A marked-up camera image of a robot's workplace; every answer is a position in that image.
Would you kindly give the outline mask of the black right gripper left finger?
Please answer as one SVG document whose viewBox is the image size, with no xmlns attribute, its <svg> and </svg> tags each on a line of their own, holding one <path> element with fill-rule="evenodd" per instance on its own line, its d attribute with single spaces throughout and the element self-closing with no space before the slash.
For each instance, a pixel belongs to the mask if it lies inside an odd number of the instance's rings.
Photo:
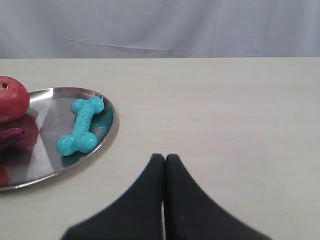
<svg viewBox="0 0 320 240">
<path fill-rule="evenodd" d="M 70 227 L 64 240 L 161 240 L 165 159 L 154 153 L 147 166 L 115 202 Z"/>
</svg>

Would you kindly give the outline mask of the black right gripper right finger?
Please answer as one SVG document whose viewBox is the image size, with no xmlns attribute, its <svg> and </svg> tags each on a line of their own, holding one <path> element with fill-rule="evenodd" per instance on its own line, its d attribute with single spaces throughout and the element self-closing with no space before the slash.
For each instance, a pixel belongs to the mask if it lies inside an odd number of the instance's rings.
<svg viewBox="0 0 320 240">
<path fill-rule="evenodd" d="M 180 157 L 165 161 L 163 192 L 168 240 L 268 240 L 214 202 L 192 178 Z"/>
</svg>

